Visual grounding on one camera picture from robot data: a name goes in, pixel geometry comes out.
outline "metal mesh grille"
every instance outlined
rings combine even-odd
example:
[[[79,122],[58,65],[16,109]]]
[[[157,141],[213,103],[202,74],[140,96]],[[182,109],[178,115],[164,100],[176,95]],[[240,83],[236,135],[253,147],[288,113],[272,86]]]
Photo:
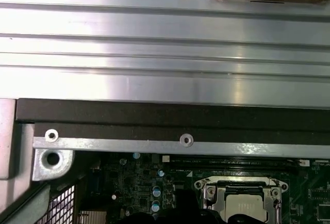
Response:
[[[73,224],[74,189],[75,186],[72,186],[54,198],[36,224]]]

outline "metal panel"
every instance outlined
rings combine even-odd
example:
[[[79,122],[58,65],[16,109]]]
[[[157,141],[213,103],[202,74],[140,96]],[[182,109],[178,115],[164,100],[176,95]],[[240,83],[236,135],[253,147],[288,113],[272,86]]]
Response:
[[[36,136],[45,136],[47,130],[58,129],[58,124],[65,123],[60,125],[68,130],[69,137],[77,137],[69,123],[328,133],[329,116],[330,110],[315,109],[43,99],[19,99],[16,108],[16,121],[38,123]]]
[[[192,146],[184,147],[179,141],[59,138],[56,142],[51,143],[45,142],[43,137],[35,137],[34,148],[130,153],[159,153],[161,151],[163,154],[330,158],[329,146],[262,143],[194,142]]]
[[[111,139],[111,140],[156,140],[179,141],[183,134],[191,134],[195,142],[218,143],[265,143],[281,145],[324,145],[330,146],[330,134],[315,131],[279,131],[279,130],[243,130],[243,129],[208,129],[208,128],[184,128],[184,127],[141,127],[141,126],[103,126],[83,124],[36,124],[35,136],[45,143],[57,143],[58,139],[49,140],[49,133],[59,134],[59,138],[84,138],[84,139]],[[63,168],[69,167],[73,154],[65,154],[62,151],[39,151],[36,153],[35,167],[41,169],[50,167],[47,160],[49,154],[57,153]],[[52,177],[49,169],[45,168],[42,175]]]
[[[43,185],[30,199],[25,201],[15,214],[9,216],[2,224],[25,223],[32,224],[40,218],[47,210],[47,204],[50,200],[50,185]]]
[[[12,176],[15,104],[14,99],[0,99],[0,180]]]
[[[19,147],[18,171],[14,178],[0,180],[0,213],[11,206],[30,188],[32,173],[34,125],[25,124],[22,127],[22,140]]]
[[[329,5],[0,0],[0,97],[330,107]]]

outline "electronic component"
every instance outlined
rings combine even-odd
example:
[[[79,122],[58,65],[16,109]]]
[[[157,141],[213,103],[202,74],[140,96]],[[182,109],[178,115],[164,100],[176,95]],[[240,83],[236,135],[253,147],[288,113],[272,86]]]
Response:
[[[160,210],[160,202],[159,201],[153,201],[151,205],[151,210],[153,212],[158,212]]]
[[[180,189],[184,189],[184,183],[183,182],[175,182],[173,183],[173,207],[176,207],[176,191],[180,190]]]
[[[221,218],[244,214],[269,224],[280,224],[282,193],[288,184],[266,177],[212,176],[194,184],[201,190],[202,207],[217,211]]]
[[[160,197],[160,195],[161,195],[160,188],[159,188],[158,186],[155,186],[155,187],[153,188],[153,196],[154,196],[154,197]]]
[[[330,205],[320,204],[318,206],[318,220],[319,221],[330,221]]]
[[[330,190],[328,189],[312,189],[310,198],[313,200],[328,200],[330,199]]]

